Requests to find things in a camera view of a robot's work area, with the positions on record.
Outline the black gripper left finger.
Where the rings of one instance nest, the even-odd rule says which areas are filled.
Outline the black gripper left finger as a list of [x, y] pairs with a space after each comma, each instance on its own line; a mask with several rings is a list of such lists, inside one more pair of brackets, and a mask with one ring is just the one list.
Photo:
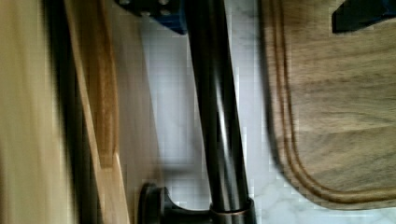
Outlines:
[[121, 8], [138, 16], [150, 17], [179, 34], [187, 33], [184, 0], [114, 0]]

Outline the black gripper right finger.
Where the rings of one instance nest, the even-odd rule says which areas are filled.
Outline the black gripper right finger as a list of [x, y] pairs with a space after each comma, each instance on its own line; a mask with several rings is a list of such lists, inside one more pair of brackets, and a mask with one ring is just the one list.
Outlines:
[[396, 0], [346, 0], [332, 14], [332, 32], [355, 32], [395, 17]]

